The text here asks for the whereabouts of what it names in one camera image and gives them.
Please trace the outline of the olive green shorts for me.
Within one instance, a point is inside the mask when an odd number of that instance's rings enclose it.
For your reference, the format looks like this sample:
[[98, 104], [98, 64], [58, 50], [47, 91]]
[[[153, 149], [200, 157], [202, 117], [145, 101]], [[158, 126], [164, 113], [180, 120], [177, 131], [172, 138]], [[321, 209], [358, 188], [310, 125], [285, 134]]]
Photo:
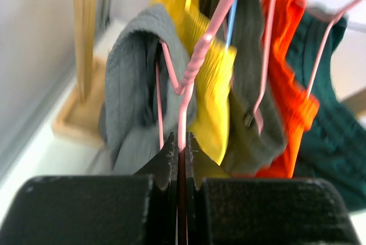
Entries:
[[253, 117], [260, 95], [264, 19], [260, 0], [238, 0], [231, 44], [237, 49], [233, 86], [229, 93], [230, 132], [221, 167], [231, 174], [255, 175], [283, 153], [287, 146], [284, 126], [269, 84], [259, 110], [261, 131]]

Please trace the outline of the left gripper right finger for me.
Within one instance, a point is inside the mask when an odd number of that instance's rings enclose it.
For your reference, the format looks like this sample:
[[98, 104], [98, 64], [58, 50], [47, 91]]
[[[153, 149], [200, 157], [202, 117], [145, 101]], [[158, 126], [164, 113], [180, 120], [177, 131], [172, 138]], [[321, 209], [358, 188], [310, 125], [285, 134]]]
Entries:
[[186, 136], [189, 244], [359, 244], [323, 179], [234, 178]]

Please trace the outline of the wooden clothes rack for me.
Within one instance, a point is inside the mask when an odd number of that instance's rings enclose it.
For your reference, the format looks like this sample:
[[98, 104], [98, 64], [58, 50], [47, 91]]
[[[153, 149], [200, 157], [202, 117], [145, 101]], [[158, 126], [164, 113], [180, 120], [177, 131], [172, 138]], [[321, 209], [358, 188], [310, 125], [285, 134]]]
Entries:
[[[101, 48], [106, 35], [95, 44], [97, 0], [73, 0], [77, 84], [56, 117], [54, 135], [99, 148], [103, 140], [98, 118], [104, 101], [105, 65], [108, 48]], [[95, 53], [94, 48], [101, 49]]]

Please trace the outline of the dark green shorts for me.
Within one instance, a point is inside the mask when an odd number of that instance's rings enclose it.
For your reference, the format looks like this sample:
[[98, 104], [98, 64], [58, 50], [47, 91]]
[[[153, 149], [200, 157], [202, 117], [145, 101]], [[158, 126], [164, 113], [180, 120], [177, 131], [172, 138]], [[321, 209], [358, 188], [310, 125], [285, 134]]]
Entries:
[[[327, 23], [305, 12], [286, 59], [297, 81], [307, 87]], [[365, 129], [341, 104], [331, 82], [331, 56], [343, 39], [347, 20], [341, 18], [329, 33], [312, 94], [320, 107], [301, 141], [294, 175], [331, 182], [350, 211], [365, 209]]]

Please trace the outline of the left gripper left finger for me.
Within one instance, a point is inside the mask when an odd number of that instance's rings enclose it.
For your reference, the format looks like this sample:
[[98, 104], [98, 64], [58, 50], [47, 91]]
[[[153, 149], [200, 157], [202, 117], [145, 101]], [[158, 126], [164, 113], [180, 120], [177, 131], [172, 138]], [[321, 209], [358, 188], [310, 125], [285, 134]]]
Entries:
[[133, 175], [39, 176], [18, 190], [2, 244], [175, 244], [176, 136]]

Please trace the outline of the grey shorts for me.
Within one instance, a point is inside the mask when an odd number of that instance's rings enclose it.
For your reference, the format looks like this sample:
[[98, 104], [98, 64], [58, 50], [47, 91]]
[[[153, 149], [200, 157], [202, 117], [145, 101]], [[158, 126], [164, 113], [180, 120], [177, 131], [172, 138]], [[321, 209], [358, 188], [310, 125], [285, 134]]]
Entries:
[[161, 41], [168, 46], [181, 79], [190, 57], [162, 4], [132, 19], [107, 59], [105, 123], [113, 174], [134, 174], [159, 152], [157, 91], [161, 92], [164, 137], [178, 129], [181, 97], [169, 79]]

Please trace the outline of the yellow shorts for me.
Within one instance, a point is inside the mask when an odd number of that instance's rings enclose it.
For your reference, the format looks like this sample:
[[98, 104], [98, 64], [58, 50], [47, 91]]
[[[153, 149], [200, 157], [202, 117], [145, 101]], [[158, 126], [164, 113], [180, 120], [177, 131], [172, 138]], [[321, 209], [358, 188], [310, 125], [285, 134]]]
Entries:
[[[164, 4], [181, 42], [192, 55], [209, 26], [209, 18], [200, 11], [198, 0], [152, 0], [152, 3]], [[236, 48], [226, 48], [222, 41], [214, 39], [195, 78], [196, 93], [192, 100], [197, 102], [197, 114], [188, 130], [217, 164], [221, 164], [228, 146], [228, 95], [235, 57]]]

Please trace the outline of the light blue wire hanger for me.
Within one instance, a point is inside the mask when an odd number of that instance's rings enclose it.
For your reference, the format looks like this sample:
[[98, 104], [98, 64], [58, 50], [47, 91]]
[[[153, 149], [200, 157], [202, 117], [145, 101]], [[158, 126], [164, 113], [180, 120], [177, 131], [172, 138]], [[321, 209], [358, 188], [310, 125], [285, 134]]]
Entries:
[[233, 36], [233, 29], [234, 29], [234, 21], [236, 16], [236, 10], [237, 10], [237, 1], [234, 0], [231, 8], [228, 13], [228, 17], [226, 18], [226, 21], [224, 22], [224, 36], [225, 36], [225, 48], [228, 49]]

